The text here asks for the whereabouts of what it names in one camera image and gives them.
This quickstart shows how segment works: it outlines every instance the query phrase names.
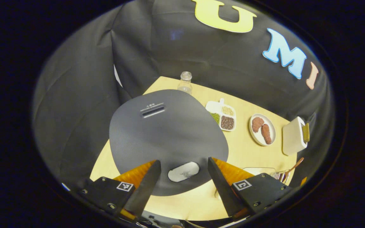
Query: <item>round plate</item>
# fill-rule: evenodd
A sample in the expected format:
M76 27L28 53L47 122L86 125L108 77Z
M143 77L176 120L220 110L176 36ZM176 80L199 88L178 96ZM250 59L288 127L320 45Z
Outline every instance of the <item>round plate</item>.
M253 122L253 119L256 117L262 118L264 120L264 123L267 124L268 127L270 128L271 144L273 144L275 141L275 127L274 127L274 125L272 125L272 122L265 115L262 115L262 114L252 115L252 117L250 118L250 121L249 121L249 131L252 134L252 137L254 138L254 140L262 146L270 146L271 144L267 144L264 137L262 136L261 128L259 128L259 131L257 133L253 132L252 122Z

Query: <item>white container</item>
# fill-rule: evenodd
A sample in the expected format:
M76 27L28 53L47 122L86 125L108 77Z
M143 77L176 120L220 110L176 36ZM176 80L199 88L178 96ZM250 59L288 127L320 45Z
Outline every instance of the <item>white container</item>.
M253 131L253 128L252 128L253 119L256 118L256 117L262 118L264 120L264 123L267 124L268 127L270 128L270 138L271 138L271 143L270 144L266 143L266 140L264 139L263 135L261 134L261 128L258 130L257 133ZM252 117L250 118L250 121L249 121L249 131L250 131L252 137L254 138L254 140L262 146L270 146L275 141L275 135L276 135L275 127L272 124L272 122L270 121L270 119L267 118L265 115L258 114L258 113L252 115Z
M225 100L223 98L221 98L219 100L219 102L216 102L216 101L208 101L207 102L207 105L205 106L205 109L208 112L217 113L219 115L219 123L218 123L218 125L219 125L219 127L220 127L221 130L223 130L223 131L234 131L236 129L236 111L231 106L224 104L224 102L225 102ZM228 115L228 114L224 114L222 112L222 108L223 107L230 108L233 111L233 116ZM222 123L222 116L233 118L234 124L233 124L233 128L231 130L222 128L222 125L221 125L221 123Z
M302 126L304 121L297 117L289 124L283 127L283 153L285 155L292 155L305 149L308 143L304 143Z

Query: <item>screw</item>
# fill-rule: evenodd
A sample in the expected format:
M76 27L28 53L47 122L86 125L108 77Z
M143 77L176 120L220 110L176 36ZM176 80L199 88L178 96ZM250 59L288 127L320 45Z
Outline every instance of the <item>screw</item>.
M112 204L112 203L109 203L109 204L108 204L108 207L110 207L110 208L112 208L112 209L115 209L115 208L116 208L115 204Z

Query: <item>white dish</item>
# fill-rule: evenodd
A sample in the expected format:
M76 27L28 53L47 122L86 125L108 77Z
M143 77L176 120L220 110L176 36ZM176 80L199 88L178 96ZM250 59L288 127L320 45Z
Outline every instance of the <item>white dish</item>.
M262 136L261 134L261 127L259 128L258 132L255 133L252 129L252 126L253 126L253 119L256 118L256 117L260 117L264 120L264 123L268 125L268 127L270 128L270 138L271 138L271 144L274 143L275 141L275 127L274 125L272 124L272 122L270 121L270 119L268 119L265 115L262 115L262 114L254 114L252 115L252 117L250 118L250 121L249 121L249 131L250 133L252 134L252 137L254 138L254 140L262 145L262 146L269 146L271 144L267 144L264 137Z
M216 101L208 101L207 102L207 105L205 106L205 109L208 112L216 113L216 114L219 115L219 123L218 123L218 125L219 125L219 127L220 127L221 130L223 130L223 131L234 131L236 129L236 111L231 106L224 104L224 102L225 102L225 100L223 98L221 98L219 102L216 102ZM232 110L232 112L233 112L233 116L228 115L228 114L224 114L222 112L222 108L223 107L230 108ZM231 130L222 128L222 116L229 117L229 118L233 118L233 123L234 124L233 124L233 128Z

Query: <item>yellow letter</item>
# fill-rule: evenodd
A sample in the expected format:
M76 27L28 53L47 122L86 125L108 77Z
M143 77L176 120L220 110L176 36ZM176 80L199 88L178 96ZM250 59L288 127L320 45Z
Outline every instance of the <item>yellow letter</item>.
M315 64L313 64L313 62L311 62L311 74L310 77L307 79L307 86L313 90L314 84L315 84L315 80L316 80L316 76L319 73L319 71L317 70Z
M206 24L217 29L223 29L229 32L250 32L253 29L253 17L256 14L249 12L237 6L232 6L239 12L239 21L227 22L219 17L219 6L224 3L216 0L192 0L196 2L195 17Z

